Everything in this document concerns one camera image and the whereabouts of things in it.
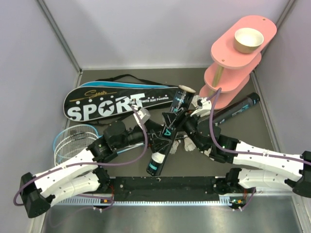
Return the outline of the black shuttlecock tube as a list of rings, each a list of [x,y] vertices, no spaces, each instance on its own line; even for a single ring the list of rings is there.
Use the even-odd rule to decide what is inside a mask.
[[[256,105],[259,102],[260,102],[259,95],[256,92],[253,92],[244,97],[243,99],[241,99],[240,101],[213,114],[212,122],[215,126],[219,126],[228,119],[246,111],[247,109],[251,108],[252,106]]]
[[[164,167],[166,157],[169,154],[176,139],[181,123],[185,120],[185,112],[188,110],[196,91],[188,86],[179,85],[173,98],[169,112],[164,112],[164,125],[160,133],[151,133],[152,156],[146,168],[148,174],[159,176]]]

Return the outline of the white shuttlecock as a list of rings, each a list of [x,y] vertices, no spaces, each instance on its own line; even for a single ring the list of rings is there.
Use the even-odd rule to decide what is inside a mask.
[[[193,151],[196,149],[195,143],[189,137],[184,138],[184,149],[187,152]]]
[[[179,146],[179,144],[181,143],[181,140],[175,140],[172,144],[171,150],[170,150],[170,154],[175,154],[177,151],[177,148]]]

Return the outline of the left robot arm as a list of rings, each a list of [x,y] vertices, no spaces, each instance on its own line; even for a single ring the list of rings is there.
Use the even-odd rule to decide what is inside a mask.
[[[21,206],[28,218],[46,213],[57,203],[87,192],[106,192],[110,188],[110,178],[105,167],[126,166],[135,163],[137,158],[123,163],[113,163],[117,150],[139,143],[143,152],[152,150],[151,171],[157,173],[164,163],[176,138],[176,127],[167,127],[151,120],[138,123],[127,129],[120,121],[110,123],[103,135],[82,149],[77,155],[47,171],[33,175],[28,172],[21,177]]]

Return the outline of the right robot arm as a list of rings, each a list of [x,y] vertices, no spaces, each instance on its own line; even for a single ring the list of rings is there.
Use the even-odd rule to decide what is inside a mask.
[[[311,196],[311,153],[287,154],[255,147],[221,134],[210,120],[200,120],[195,111],[181,109],[163,113],[165,126],[185,132],[195,147],[219,163],[250,166],[227,174],[227,187],[232,192],[242,188],[271,187],[289,189],[295,194]]]

